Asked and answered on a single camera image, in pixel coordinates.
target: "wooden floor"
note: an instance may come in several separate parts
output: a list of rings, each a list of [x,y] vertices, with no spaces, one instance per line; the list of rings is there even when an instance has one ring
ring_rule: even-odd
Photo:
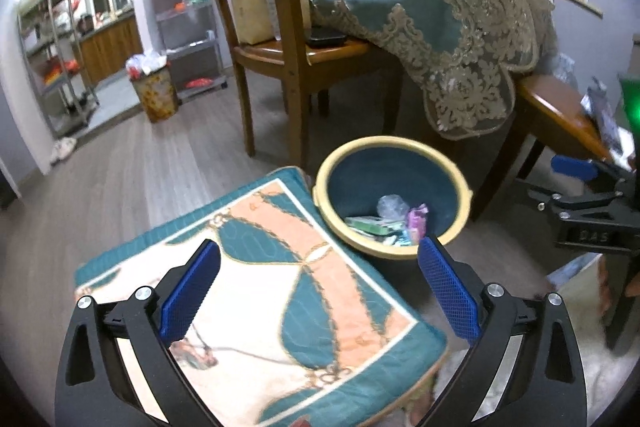
[[[331,93],[331,115],[312,115],[311,165],[348,140],[379,133],[379,79],[357,78]],[[286,115],[280,83],[250,77],[258,153],[248,158],[235,86],[187,103],[168,121],[151,125],[139,114],[80,148],[0,214],[0,353],[36,408],[53,418],[58,357],[68,325],[76,268],[151,227],[209,203],[286,164]],[[398,134],[421,136],[422,95],[405,81]],[[504,130],[467,140],[460,161],[478,187]],[[546,153],[532,178],[552,178]],[[570,258],[549,247],[540,213],[516,208],[504,197],[450,245],[488,282],[518,296],[547,290],[544,275]],[[374,264],[414,307],[450,333],[414,262]],[[454,348],[464,343],[454,340]]]

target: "kitchen cabinet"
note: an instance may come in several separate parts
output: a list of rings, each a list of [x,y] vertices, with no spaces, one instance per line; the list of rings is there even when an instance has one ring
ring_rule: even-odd
[[[96,86],[124,68],[131,55],[142,53],[135,13],[131,11],[80,39],[89,79]]]

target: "plastic bag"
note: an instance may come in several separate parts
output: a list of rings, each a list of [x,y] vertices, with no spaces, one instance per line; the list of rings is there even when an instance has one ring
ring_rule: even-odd
[[[384,219],[404,221],[409,212],[409,205],[397,194],[382,196],[378,200],[378,215]]]
[[[578,89],[578,79],[575,78],[575,60],[563,53],[545,54],[540,57],[534,73],[551,74],[558,80]]]
[[[143,75],[154,73],[166,66],[166,56],[158,52],[148,52],[142,55],[133,55],[127,60],[125,67],[129,78],[137,80]]]

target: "wooden chair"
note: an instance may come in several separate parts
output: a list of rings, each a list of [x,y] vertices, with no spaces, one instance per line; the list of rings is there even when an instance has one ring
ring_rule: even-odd
[[[536,141],[518,171],[516,177],[520,179],[529,176],[545,147],[573,158],[611,159],[596,126],[584,114],[581,98],[573,87],[553,76],[537,74],[516,81],[515,118],[494,165],[476,192],[471,219],[477,219],[491,202],[529,135]]]
[[[245,68],[279,78],[289,113],[289,155],[292,164],[304,167],[308,150],[308,97],[319,93],[319,112],[328,111],[328,93],[336,82],[383,69],[390,71],[386,81],[383,134],[396,126],[401,92],[401,65],[393,56],[373,44],[349,38],[339,48],[310,49],[305,44],[300,0],[275,0],[281,41],[239,44],[228,0],[216,0],[231,50],[234,74],[244,126],[244,146],[255,154],[254,128]]]

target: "cushion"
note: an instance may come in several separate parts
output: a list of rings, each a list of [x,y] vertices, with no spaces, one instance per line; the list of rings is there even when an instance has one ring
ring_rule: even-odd
[[[425,323],[325,227],[303,174],[280,169],[103,253],[76,272],[76,295],[127,299],[185,263],[204,239],[220,273],[170,350],[226,426],[368,424],[437,370],[446,336]],[[121,342],[145,410],[160,410]]]

